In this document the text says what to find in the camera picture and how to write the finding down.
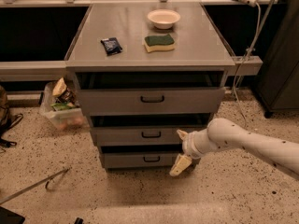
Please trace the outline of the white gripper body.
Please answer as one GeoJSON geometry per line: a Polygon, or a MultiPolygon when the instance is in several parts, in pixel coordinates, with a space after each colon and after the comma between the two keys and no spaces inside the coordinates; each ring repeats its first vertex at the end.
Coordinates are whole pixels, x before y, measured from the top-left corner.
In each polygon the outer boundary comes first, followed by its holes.
{"type": "Polygon", "coordinates": [[[184,133],[182,135],[183,152],[192,159],[200,159],[215,150],[215,144],[209,139],[207,130],[184,133]]]}

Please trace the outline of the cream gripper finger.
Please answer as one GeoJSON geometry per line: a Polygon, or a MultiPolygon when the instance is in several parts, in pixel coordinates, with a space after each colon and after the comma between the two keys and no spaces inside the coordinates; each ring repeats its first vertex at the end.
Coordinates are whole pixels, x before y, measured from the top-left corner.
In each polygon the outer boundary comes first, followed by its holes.
{"type": "Polygon", "coordinates": [[[180,138],[181,140],[184,140],[185,137],[188,135],[187,132],[182,131],[182,130],[177,130],[177,134],[178,134],[178,136],[179,136],[179,138],[180,138]]]}
{"type": "Polygon", "coordinates": [[[178,154],[169,174],[178,176],[192,164],[192,158],[185,154],[178,154]]]}

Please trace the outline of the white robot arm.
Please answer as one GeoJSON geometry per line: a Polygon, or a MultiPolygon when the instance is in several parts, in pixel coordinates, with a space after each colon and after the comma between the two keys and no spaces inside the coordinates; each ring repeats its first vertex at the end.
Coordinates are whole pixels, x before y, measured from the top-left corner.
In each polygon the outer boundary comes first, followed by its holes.
{"type": "Polygon", "coordinates": [[[207,153],[240,148],[279,169],[299,178],[299,144],[247,131],[228,119],[213,119],[204,130],[191,133],[177,130],[182,140],[182,154],[178,154],[170,175],[178,176],[193,161],[207,153]]]}

